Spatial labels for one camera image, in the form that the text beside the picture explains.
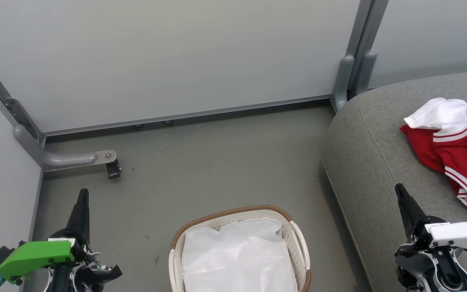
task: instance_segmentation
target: white plastic bag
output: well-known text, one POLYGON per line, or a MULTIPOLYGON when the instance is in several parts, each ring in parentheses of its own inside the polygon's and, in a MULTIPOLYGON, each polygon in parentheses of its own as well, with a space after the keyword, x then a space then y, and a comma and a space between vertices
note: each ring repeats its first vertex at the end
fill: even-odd
POLYGON ((297 292, 282 225, 262 218, 188 231, 186 292, 297 292))

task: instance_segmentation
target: gray upholstery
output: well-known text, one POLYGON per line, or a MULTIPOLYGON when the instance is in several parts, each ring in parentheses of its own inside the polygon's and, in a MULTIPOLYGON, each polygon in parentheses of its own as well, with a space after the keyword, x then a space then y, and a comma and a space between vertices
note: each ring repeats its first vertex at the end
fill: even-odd
MULTIPOLYGON (((446 177, 422 166, 399 128, 431 98, 467 101, 467 73, 419 79, 374 89, 350 100, 335 116, 324 165, 377 292, 403 292, 394 253, 406 241, 394 192, 402 183, 428 215, 467 220, 467 208, 446 177)), ((459 258, 467 269, 467 253, 459 258)))

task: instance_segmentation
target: gray floor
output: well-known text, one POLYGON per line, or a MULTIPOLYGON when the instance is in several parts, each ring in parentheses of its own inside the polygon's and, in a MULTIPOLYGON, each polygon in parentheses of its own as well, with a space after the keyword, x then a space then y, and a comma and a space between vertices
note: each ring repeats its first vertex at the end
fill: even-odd
MULTIPOLYGON (((48 144, 64 153, 114 149, 123 170, 115 180, 102 169, 47 177, 34 240, 64 227, 85 187, 91 246, 102 252, 104 264, 118 264, 124 272, 105 291, 170 292, 167 258, 182 225, 217 211, 271 204, 286 210, 306 237, 310 291, 367 291, 319 171, 333 115, 330 107, 310 107, 48 144)), ((25 291, 42 291, 45 275, 33 277, 25 291)))

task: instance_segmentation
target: white plastic basket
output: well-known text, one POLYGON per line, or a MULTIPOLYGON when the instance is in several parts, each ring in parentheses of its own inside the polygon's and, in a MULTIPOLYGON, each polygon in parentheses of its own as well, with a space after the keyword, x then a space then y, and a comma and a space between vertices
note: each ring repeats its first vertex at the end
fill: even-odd
POLYGON ((300 231, 297 224, 293 222, 291 216, 284 210, 271 205, 259 205, 223 211, 193 220, 181 227, 172 240, 169 254, 169 276, 172 292, 185 292, 181 254, 187 231, 200 227, 210 227, 219 230, 219 228, 226 224, 256 218, 271 218, 278 220, 282 224, 282 237, 286 240, 291 264, 295 270, 298 291, 306 292, 311 283, 311 270, 309 251, 304 235, 302 235, 302 231, 300 231))

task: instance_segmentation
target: woven brown trim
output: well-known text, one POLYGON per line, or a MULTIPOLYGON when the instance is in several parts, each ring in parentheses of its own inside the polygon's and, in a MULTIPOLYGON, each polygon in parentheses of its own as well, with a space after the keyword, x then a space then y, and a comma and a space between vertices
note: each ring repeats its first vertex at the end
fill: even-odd
POLYGON ((309 285, 311 285, 311 270, 306 271, 306 283, 304 283, 304 288, 302 288, 301 292, 307 292, 309 285))
POLYGON ((280 209, 279 207, 275 207, 275 206, 272 206, 272 205, 257 205, 257 206, 250 206, 250 207, 242 207, 242 208, 237 208, 237 209, 231 209, 231 210, 211 214, 209 216, 205 216, 205 217, 193 220, 193 221, 183 225, 183 227, 181 227, 178 230, 178 232, 176 232, 176 235, 174 235, 174 239, 172 240, 172 244, 171 244, 170 248, 175 249, 176 248, 176 243, 180 239, 180 236, 185 231, 187 231, 187 229, 189 229, 190 227, 192 227, 194 225, 197 225, 197 224, 200 224, 200 223, 203 223, 203 222, 206 222, 208 220, 215 219, 215 218, 223 217, 223 216, 228 216, 228 215, 242 213, 242 212, 248 212, 248 211, 257 211, 257 210, 272 210, 272 211, 275 211, 275 212, 279 213, 280 215, 284 216, 284 218, 286 218, 286 220, 292 221, 291 216, 288 213, 286 213, 286 211, 280 209))

